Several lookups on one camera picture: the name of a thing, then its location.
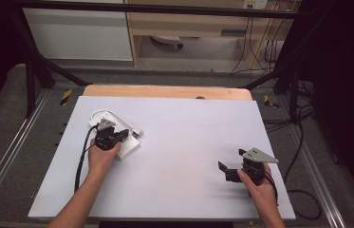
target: white plastic piece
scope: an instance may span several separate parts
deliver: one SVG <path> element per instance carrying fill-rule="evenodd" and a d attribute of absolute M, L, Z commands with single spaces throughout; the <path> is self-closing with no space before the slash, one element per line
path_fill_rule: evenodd
<path fill-rule="evenodd" d="M 98 124 L 102 118 L 107 119 L 110 122 L 115 123 L 114 128 L 116 132 L 120 132 L 124 129 L 128 129 L 121 122 L 118 122 L 108 111 L 104 111 L 99 116 L 95 117 L 93 120 L 88 123 L 93 126 Z M 139 141 L 132 136 L 131 131 L 129 130 L 129 135 L 126 139 L 123 140 L 122 147 L 120 152 L 118 152 L 118 156 L 121 160 L 124 160 L 127 156 L 129 156 L 133 151 L 135 151 L 139 147 Z"/>
<path fill-rule="evenodd" d="M 102 118 L 97 130 L 101 131 L 101 130 L 109 128 L 109 127 L 111 127 L 113 125 L 115 125 L 115 123 L 108 121 L 106 118 Z"/>
<path fill-rule="evenodd" d="M 270 163 L 278 163 L 278 160 L 274 157 L 266 154 L 260 149 L 253 148 L 242 155 L 245 159 L 254 161 L 254 162 L 270 162 Z"/>
<path fill-rule="evenodd" d="M 266 4 L 268 4 L 268 0 L 256 0 L 256 3 L 254 4 L 253 8 L 255 10 L 264 10 Z"/>
<path fill-rule="evenodd" d="M 160 43 L 167 44 L 167 45 L 180 44 L 180 38 L 178 36 L 151 36 L 151 37 L 159 41 Z"/>
<path fill-rule="evenodd" d="M 101 115 L 99 115 L 98 117 L 94 117 L 97 113 L 101 113 Z M 117 113 L 115 113 L 111 110 L 108 110 L 108 109 L 97 110 L 93 114 L 91 114 L 90 119 L 94 120 L 94 121 L 91 121 L 90 125 L 93 126 L 96 122 L 99 122 L 102 118 L 104 118 L 105 115 L 109 115 L 109 114 L 111 114 L 112 116 L 115 116 L 116 118 L 123 121 L 124 124 L 128 125 L 132 130 L 132 136 L 135 137 L 136 139 L 139 138 L 143 134 L 143 131 L 141 131 L 137 127 L 134 127 L 132 124 L 128 123 L 124 118 L 122 118 Z"/>

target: metal frame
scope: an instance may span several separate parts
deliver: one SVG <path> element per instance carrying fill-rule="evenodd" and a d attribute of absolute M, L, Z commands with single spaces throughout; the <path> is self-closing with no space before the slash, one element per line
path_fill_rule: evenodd
<path fill-rule="evenodd" d="M 8 14 L 11 22 L 16 26 L 17 32 L 20 33 L 25 47 L 27 50 L 27 57 L 29 58 L 27 64 L 28 76 L 28 119 L 24 122 L 18 135 L 13 140 L 12 145 L 9 147 L 6 155 L 0 162 L 0 183 L 8 172 L 9 166 L 14 160 L 18 150 L 20 149 L 29 129 L 32 127 L 33 122 L 38 117 L 44 100 L 47 94 L 37 101 L 35 109 L 35 88 L 34 76 L 40 80 L 44 87 L 54 87 L 54 81 L 48 69 L 52 69 L 62 74 L 67 79 L 80 85 L 86 86 L 89 83 L 84 82 L 67 71 L 51 63 L 35 46 L 31 33 L 24 25 L 24 20 L 21 19 L 20 12 L 22 8 L 29 9 L 51 9 L 51 10 L 92 10 L 92 11 L 120 11 L 120 12 L 146 12 L 146 13 L 172 13 L 172 14 L 191 14 L 191 15 L 213 15 L 213 16 L 231 16 L 231 17 L 255 17 L 255 18 L 279 18 L 279 19 L 298 19 L 304 17 L 313 17 L 311 13 L 295 12 L 295 11 L 270 11 L 270 10 L 251 10 L 251 9 L 222 9 L 222 8 L 199 8 L 199 7 L 180 7 L 180 6 L 159 6 L 159 5 L 133 5 L 133 4 L 109 4 L 109 3 L 81 3 L 81 2 L 52 2 L 41 0 L 11 0 L 7 1 Z M 278 72 L 286 69 L 276 69 L 271 75 L 276 75 Z M 262 79 L 262 83 L 266 82 L 269 78 Z M 307 152 L 307 147 L 303 149 L 303 155 L 306 159 L 306 166 L 308 172 L 312 176 L 318 196 L 322 199 L 322 204 L 326 211 L 327 218 L 332 227 L 345 227 L 343 219 L 338 211 L 334 200 L 326 187 L 326 184 L 314 163 L 312 157 Z"/>

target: white table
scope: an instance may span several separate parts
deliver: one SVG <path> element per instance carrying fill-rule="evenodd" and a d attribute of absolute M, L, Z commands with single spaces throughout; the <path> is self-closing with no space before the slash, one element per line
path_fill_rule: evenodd
<path fill-rule="evenodd" d="M 238 148 L 257 147 L 273 156 L 256 102 L 124 97 L 79 98 L 29 217 L 52 219 L 71 198 L 87 122 L 91 113 L 103 108 L 120 114 L 144 134 L 138 150 L 124 161 L 113 162 L 90 217 L 258 217 L 244 185 L 226 182 L 217 166 L 221 161 L 229 168 L 242 167 Z M 295 219 L 277 164 L 270 168 L 280 214 Z M 87 169 L 85 161 L 81 180 Z"/>

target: white object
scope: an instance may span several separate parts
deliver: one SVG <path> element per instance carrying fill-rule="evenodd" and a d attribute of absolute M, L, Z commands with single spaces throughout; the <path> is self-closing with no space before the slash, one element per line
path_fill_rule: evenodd
<path fill-rule="evenodd" d="M 90 212 L 98 219 L 237 220 L 258 218 L 243 183 L 225 181 L 218 161 L 242 167 L 238 148 L 256 147 L 274 157 L 256 102 L 80 97 L 29 211 L 52 219 L 73 196 L 74 175 L 88 125 L 111 107 L 141 126 L 140 148 L 113 161 Z M 270 164 L 283 219 L 295 219 L 277 164 Z M 81 174 L 86 176 L 88 164 Z"/>
<path fill-rule="evenodd" d="M 108 121 L 115 123 L 114 128 L 116 132 L 120 132 L 124 129 L 128 129 L 128 127 L 126 127 L 121 122 L 116 120 L 108 111 L 104 111 L 102 114 L 100 114 L 98 117 L 94 118 L 93 120 L 89 121 L 88 123 L 90 124 L 90 126 L 96 125 L 101 121 L 102 118 L 105 118 Z M 135 137 L 132 136 L 131 131 L 129 131 L 129 136 L 123 140 L 121 150 L 120 152 L 118 152 L 118 156 L 120 157 L 121 160 L 124 160 L 138 147 L 139 147 L 138 140 L 136 140 Z"/>
<path fill-rule="evenodd" d="M 264 10 L 267 4 L 268 0 L 244 0 L 242 9 Z"/>
<path fill-rule="evenodd" d="M 270 163 L 278 163 L 279 161 L 274 157 L 266 154 L 265 152 L 259 150 L 258 148 L 252 148 L 248 152 L 242 155 L 247 160 L 251 160 L 254 162 L 270 162 Z"/>
<path fill-rule="evenodd" d="M 64 1 L 123 3 L 122 0 Z M 25 15 L 38 49 L 49 59 L 132 61 L 124 12 L 25 9 Z"/>
<path fill-rule="evenodd" d="M 179 48 L 183 47 L 178 36 L 151 36 L 151 38 L 166 45 L 177 45 Z"/>
<path fill-rule="evenodd" d="M 114 111 L 111 111 L 108 109 L 100 109 L 100 110 L 95 111 L 93 114 L 91 114 L 91 117 L 90 117 L 91 120 L 95 119 L 95 116 L 97 113 L 102 113 L 102 112 L 108 112 L 108 113 L 114 115 L 116 118 L 120 119 L 124 124 L 128 125 L 130 127 L 130 130 L 132 131 L 132 136 L 135 137 L 136 139 L 143 134 L 142 130 L 140 130 L 137 127 L 130 124 L 128 121 L 126 121 L 124 118 L 122 118 L 120 115 L 118 115 Z"/>

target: gray floor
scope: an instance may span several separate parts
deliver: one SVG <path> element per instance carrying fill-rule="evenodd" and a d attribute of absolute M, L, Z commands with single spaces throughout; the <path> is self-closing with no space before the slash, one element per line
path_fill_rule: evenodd
<path fill-rule="evenodd" d="M 134 84 L 134 85 L 171 85 L 171 86 L 225 86 L 237 87 L 247 84 L 262 75 L 262 72 L 245 72 L 229 76 L 228 72 L 236 65 L 240 51 L 232 40 L 187 38 L 183 49 L 156 44 L 146 38 L 143 40 L 141 61 L 138 67 L 118 64 L 118 67 L 106 66 L 92 69 L 88 67 L 69 69 L 76 76 L 97 84 Z M 35 125 L 31 128 L 23 146 L 12 163 L 0 186 L 0 222 L 13 224 L 43 223 L 27 217 L 31 196 L 38 191 L 55 150 L 61 139 L 77 97 L 83 88 L 66 85 L 66 80 L 56 76 L 62 83 L 49 91 L 47 102 Z M 286 114 L 282 108 L 265 106 L 264 95 L 270 95 L 274 102 L 271 80 L 252 92 L 258 102 L 264 119 L 283 119 Z M 73 88 L 66 106 L 59 102 L 68 86 Z M 25 73 L 21 67 L 14 68 L 8 77 L 0 95 L 0 160 L 4 156 L 16 131 L 20 128 L 26 113 Z M 326 184 L 334 198 L 347 227 L 354 227 L 354 180 L 344 166 L 332 161 L 332 154 L 321 131 L 318 121 L 304 121 L 305 140 L 314 160 L 323 173 Z M 280 160 L 279 168 L 284 174 L 298 146 L 290 127 L 282 128 L 269 134 L 275 156 Z M 287 182 L 288 189 L 307 190 L 315 195 L 314 187 L 301 159 L 295 163 Z M 315 204 L 303 195 L 293 195 L 294 208 L 306 215 L 313 216 L 317 210 Z M 288 226 L 329 227 L 325 214 L 310 221 L 298 218 L 287 221 Z"/>

